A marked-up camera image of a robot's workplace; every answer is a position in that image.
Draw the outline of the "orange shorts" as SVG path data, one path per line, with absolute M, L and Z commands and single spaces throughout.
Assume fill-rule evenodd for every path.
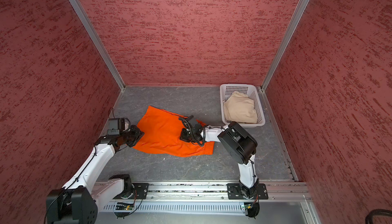
M 169 154 L 176 157 L 212 155 L 214 142 L 204 146 L 180 140 L 184 125 L 180 115 L 149 106 L 137 127 L 145 134 L 134 149 L 147 154 Z

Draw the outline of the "beige shorts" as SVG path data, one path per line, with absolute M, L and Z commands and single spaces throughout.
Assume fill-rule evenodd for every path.
M 256 124 L 255 103 L 246 94 L 236 91 L 224 102 L 224 117 L 226 121 Z

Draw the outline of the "white plastic laundry basket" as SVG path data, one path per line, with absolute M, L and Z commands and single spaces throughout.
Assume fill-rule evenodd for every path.
M 224 115 L 224 103 L 229 99 L 229 97 L 234 93 L 239 92 L 247 95 L 250 99 L 254 101 L 254 108 L 257 114 L 257 123 L 239 123 L 243 128 L 254 128 L 261 127 L 265 125 L 265 115 L 263 112 L 263 107 L 259 98 L 258 90 L 253 85 L 248 84 L 222 84 L 220 86 L 220 102 L 221 102 L 221 115 L 222 122 L 226 125 L 231 122 Z

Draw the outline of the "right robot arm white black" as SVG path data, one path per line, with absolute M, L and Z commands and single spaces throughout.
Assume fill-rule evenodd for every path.
M 183 124 L 180 140 L 205 147 L 208 142 L 221 143 L 228 154 L 238 163 L 239 187 L 246 199 L 253 199 L 259 184 L 255 170 L 257 141 L 240 124 L 231 122 L 223 127 L 202 125 L 193 116 L 180 117 Z

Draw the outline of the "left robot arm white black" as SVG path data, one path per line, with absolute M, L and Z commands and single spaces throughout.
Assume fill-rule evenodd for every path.
M 147 197 L 149 184 L 134 185 L 128 174 L 112 176 L 97 191 L 93 188 L 109 160 L 120 151 L 122 145 L 135 146 L 144 133 L 135 125 L 124 129 L 108 130 L 94 144 L 91 155 L 75 175 L 62 188 L 52 190 L 46 199 L 45 224 L 93 224 L 98 213 L 118 197 L 120 206 L 127 208 L 126 200 L 134 210 L 140 208 L 136 201 Z

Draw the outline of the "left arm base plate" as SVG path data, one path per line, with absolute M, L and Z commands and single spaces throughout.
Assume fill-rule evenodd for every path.
M 133 183 L 129 189 L 124 190 L 117 195 L 115 199 L 124 201 L 146 199 L 150 184 L 149 183 Z

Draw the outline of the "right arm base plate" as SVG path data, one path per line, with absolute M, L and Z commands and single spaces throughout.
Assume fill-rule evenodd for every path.
M 247 188 L 241 183 L 228 183 L 227 192 L 229 199 L 244 200 L 267 200 L 268 192 L 265 184 L 255 184 L 251 188 Z

